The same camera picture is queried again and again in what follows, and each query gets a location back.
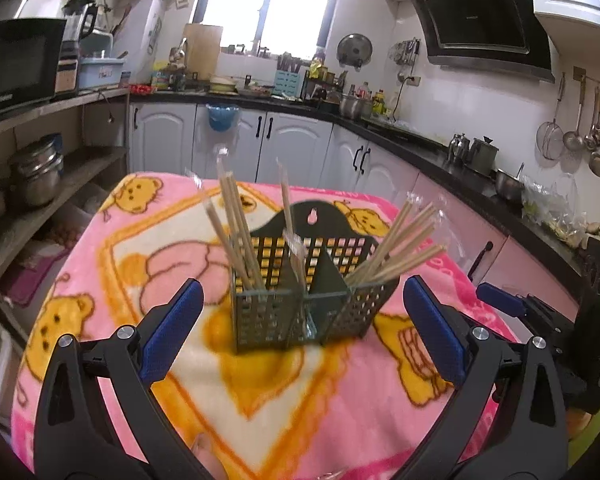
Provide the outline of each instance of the blender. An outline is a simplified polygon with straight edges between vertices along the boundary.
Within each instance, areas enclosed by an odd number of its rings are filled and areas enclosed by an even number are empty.
[[[78,85],[80,40],[93,32],[98,6],[96,0],[69,0],[62,8],[62,13],[66,19],[66,26],[58,61],[56,94],[71,94],[76,92]],[[91,16],[91,23],[85,27],[89,16]]]

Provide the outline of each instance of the blue gripper pad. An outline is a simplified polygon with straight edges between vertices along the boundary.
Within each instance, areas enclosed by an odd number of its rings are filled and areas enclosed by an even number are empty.
[[[525,317],[526,307],[522,298],[509,294],[491,283],[481,283],[475,289],[475,293],[480,301],[511,317]]]
[[[187,280],[169,302],[169,313],[142,348],[142,366],[138,375],[145,386],[149,387],[166,377],[202,313],[204,301],[200,282]]]
[[[440,376],[460,386],[466,377],[464,348],[440,314],[437,298],[412,276],[404,283],[402,300]]]

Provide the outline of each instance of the lower shelf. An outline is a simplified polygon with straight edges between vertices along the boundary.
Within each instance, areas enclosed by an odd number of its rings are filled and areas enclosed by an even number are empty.
[[[82,186],[120,160],[125,148],[81,148],[64,158],[64,175],[58,196],[48,205],[16,216],[0,218],[0,277],[24,245]]]

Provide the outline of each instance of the blender handle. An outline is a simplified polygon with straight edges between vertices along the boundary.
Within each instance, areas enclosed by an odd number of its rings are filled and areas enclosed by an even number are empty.
[[[83,40],[84,38],[86,38],[88,35],[90,35],[93,32],[93,29],[96,26],[96,19],[98,17],[98,7],[97,6],[91,6],[89,7],[89,9],[87,9],[87,13],[84,15],[84,20],[87,20],[87,16],[91,16],[91,25],[89,26],[89,30],[87,31],[87,33],[84,33],[84,30],[80,31],[80,39]]]

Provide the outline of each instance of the wooden cutting board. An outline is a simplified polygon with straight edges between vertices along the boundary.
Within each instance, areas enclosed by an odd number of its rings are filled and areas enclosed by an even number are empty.
[[[187,38],[187,73],[198,72],[199,80],[208,81],[218,65],[222,27],[187,23],[183,37]]]

